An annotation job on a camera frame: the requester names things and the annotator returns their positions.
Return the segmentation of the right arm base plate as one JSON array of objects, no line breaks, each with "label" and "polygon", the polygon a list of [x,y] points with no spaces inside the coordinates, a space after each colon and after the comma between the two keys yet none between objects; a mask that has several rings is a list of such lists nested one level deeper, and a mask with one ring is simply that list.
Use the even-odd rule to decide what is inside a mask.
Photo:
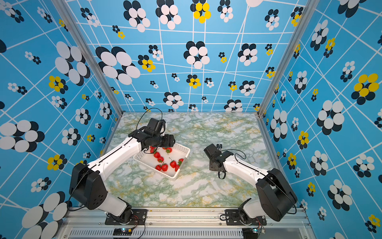
[{"label": "right arm base plate", "polygon": [[222,221],[225,221],[228,226],[266,226],[267,221],[265,216],[250,218],[244,211],[239,209],[226,209],[224,214],[219,216]]}]

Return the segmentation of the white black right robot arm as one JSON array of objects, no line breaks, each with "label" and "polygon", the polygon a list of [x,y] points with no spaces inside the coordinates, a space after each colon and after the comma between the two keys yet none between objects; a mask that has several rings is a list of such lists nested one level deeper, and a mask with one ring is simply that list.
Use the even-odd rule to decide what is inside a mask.
[{"label": "white black right robot arm", "polygon": [[248,199],[238,207],[243,224],[250,225],[260,216],[279,222],[295,207],[297,196],[278,169],[255,167],[227,150],[205,148],[204,152],[210,160],[210,171],[234,174],[256,188],[258,199]]}]

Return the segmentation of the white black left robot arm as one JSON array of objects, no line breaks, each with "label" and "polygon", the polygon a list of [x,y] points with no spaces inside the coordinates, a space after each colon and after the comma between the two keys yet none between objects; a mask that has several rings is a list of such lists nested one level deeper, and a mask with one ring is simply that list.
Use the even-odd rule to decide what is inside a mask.
[{"label": "white black left robot arm", "polygon": [[89,210],[102,210],[115,221],[127,224],[132,218],[131,205],[108,192],[104,182],[127,159],[149,147],[172,147],[172,134],[149,135],[135,130],[102,157],[88,164],[79,163],[72,170],[69,194]]}]

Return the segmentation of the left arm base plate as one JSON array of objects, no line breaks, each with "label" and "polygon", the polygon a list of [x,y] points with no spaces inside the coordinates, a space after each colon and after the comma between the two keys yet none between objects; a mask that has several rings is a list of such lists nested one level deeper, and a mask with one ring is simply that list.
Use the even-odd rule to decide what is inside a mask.
[{"label": "left arm base plate", "polygon": [[137,226],[144,225],[147,218],[147,209],[128,209],[121,216],[115,216],[107,213],[105,224],[113,226]]}]

